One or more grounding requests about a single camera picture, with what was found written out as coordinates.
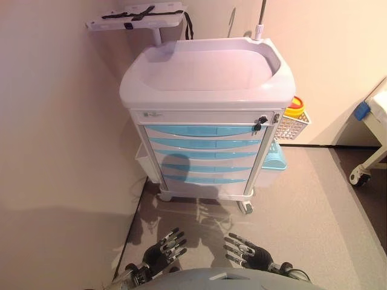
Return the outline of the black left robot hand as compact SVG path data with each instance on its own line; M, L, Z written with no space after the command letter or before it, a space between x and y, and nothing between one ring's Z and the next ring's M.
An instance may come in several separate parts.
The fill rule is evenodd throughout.
M187 251L186 242L184 232L174 228L145 251L142 262L156 276Z

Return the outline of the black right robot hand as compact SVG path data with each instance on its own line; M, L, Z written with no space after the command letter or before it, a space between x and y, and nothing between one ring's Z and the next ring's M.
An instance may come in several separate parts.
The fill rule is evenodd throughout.
M273 259L267 250L235 233L229 233L224 241L227 259L243 268L269 271Z

